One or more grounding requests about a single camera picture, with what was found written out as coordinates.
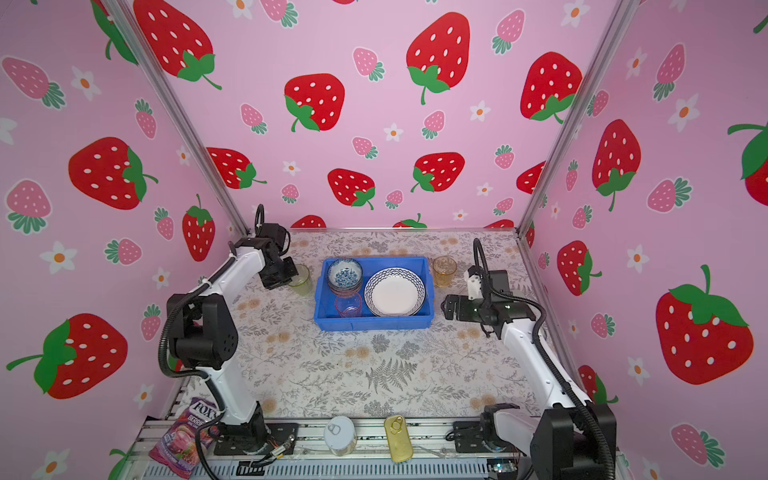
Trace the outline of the green glass cup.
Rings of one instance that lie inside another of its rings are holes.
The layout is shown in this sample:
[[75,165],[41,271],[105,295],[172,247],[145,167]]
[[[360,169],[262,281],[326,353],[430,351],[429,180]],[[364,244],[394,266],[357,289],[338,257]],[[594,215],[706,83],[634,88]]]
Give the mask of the green glass cup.
[[299,296],[309,296],[313,291],[313,280],[310,269],[304,264],[296,266],[297,274],[292,277],[289,286]]

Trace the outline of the amber glass cup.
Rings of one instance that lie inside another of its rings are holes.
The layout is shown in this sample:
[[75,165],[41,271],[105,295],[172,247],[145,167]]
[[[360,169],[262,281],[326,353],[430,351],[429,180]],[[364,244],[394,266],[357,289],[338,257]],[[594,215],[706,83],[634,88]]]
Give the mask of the amber glass cup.
[[457,262],[449,255],[442,255],[433,260],[432,267],[435,285],[439,288],[450,287],[458,270]]

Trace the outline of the blue floral bowl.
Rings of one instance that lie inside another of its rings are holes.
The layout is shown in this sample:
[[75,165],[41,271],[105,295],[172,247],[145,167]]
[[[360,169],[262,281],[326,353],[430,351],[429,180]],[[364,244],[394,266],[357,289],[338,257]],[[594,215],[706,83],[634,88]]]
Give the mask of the blue floral bowl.
[[326,281],[338,295],[357,293],[363,282],[363,268],[353,258],[333,260],[328,267]]

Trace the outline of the pink glass cup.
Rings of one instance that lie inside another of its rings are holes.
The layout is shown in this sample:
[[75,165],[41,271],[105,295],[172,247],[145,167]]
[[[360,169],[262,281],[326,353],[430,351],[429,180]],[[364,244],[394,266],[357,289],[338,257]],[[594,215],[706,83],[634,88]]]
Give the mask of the pink glass cup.
[[362,313],[362,305],[362,297],[356,292],[337,296],[334,301],[334,306],[341,318],[359,317]]

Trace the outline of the white zigzag rim plate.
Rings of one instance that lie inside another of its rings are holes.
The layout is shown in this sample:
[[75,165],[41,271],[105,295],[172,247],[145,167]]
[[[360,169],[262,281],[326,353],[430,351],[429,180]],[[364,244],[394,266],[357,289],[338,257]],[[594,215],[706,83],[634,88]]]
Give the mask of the white zigzag rim plate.
[[426,300],[424,281],[413,271],[391,267],[376,272],[366,283],[364,300],[379,317],[415,315]]

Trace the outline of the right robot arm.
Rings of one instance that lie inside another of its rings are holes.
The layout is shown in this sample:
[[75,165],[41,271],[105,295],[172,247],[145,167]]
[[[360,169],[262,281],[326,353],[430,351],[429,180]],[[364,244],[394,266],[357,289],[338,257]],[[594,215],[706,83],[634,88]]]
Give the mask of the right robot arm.
[[488,338],[511,351],[539,403],[540,413],[499,403],[483,410],[477,425],[455,427],[448,434],[457,447],[472,440],[489,451],[514,449],[513,467],[496,466],[494,479],[614,479],[617,421],[579,388],[542,339],[546,309],[538,302],[502,288],[504,272],[492,270],[479,239],[467,271],[467,295],[448,295],[440,305],[448,320],[476,323]]

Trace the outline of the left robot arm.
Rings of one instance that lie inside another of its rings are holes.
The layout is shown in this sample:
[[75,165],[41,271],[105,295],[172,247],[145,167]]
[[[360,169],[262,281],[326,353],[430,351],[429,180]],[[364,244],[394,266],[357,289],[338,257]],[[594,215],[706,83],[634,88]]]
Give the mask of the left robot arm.
[[288,230],[267,223],[264,207],[258,206],[254,232],[229,245],[225,263],[195,290],[174,294],[166,304],[158,347],[162,373],[200,378],[217,405],[221,438],[248,453],[265,448],[270,431],[233,359],[239,336],[229,305],[255,276],[267,290],[291,282],[298,271],[288,255],[290,240]]

